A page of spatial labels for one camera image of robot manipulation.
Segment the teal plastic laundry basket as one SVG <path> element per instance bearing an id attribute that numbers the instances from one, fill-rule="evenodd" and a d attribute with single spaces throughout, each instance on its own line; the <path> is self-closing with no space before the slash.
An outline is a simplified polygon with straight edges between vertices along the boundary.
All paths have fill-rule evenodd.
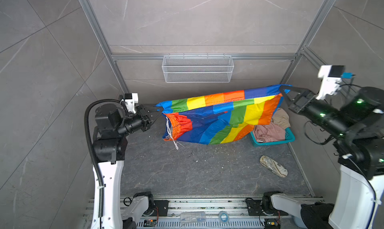
<path id="1" fill-rule="evenodd" d="M 252 145 L 254 147 L 286 144 L 286 143 L 293 142 L 296 139 L 294 134 L 290 130 L 290 128 L 287 128 L 285 130 L 285 140 L 275 141 L 275 142 L 257 142 L 257 140 L 256 140 L 256 138 L 252 132 L 250 133 L 250 138 L 251 138 Z"/>

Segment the rainbow striped shorts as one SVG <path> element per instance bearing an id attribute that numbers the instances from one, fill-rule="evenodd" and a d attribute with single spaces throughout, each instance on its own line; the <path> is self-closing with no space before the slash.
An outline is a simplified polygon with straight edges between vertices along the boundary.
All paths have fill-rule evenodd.
<path id="1" fill-rule="evenodd" d="M 230 143 L 270 124 L 284 98 L 280 85 L 164 101 L 165 141 Z"/>

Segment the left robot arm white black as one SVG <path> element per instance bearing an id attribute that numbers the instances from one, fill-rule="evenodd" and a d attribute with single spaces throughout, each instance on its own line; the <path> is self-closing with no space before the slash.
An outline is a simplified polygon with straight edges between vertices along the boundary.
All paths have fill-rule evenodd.
<path id="1" fill-rule="evenodd" d="M 135 229 L 143 216 L 159 216 L 151 192 L 135 194 L 121 210 L 121 180 L 127 137 L 147 131 L 162 108 L 139 104 L 136 93 L 118 99 L 101 99 L 85 110 L 86 141 L 95 178 L 92 229 Z"/>

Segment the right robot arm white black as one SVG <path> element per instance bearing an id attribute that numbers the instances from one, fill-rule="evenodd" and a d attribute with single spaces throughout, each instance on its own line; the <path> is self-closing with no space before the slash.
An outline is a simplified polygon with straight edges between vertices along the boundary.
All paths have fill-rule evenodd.
<path id="1" fill-rule="evenodd" d="M 334 204 L 310 203 L 278 192 L 264 194 L 265 213 L 282 211 L 308 229 L 370 229 L 384 193 L 384 92 L 361 87 L 342 108 L 304 88 L 281 86 L 289 109 L 329 133 L 341 179 Z"/>

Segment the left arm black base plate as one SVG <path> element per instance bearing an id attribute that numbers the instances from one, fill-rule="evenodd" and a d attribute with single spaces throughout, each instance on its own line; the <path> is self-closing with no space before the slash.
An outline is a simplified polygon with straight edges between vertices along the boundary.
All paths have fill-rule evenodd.
<path id="1" fill-rule="evenodd" d="M 169 210 L 169 201 L 159 200 L 159 201 L 150 201 L 149 208 L 144 212 L 144 217 L 166 217 Z"/>

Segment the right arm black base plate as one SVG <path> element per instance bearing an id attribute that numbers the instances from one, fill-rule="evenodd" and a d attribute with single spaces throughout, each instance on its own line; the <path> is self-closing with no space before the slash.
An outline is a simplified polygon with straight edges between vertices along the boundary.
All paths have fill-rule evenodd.
<path id="1" fill-rule="evenodd" d="M 254 200 L 246 198 L 249 216 L 288 216 L 289 214 L 283 211 L 278 211 L 273 208 L 272 204 L 265 200 Z"/>

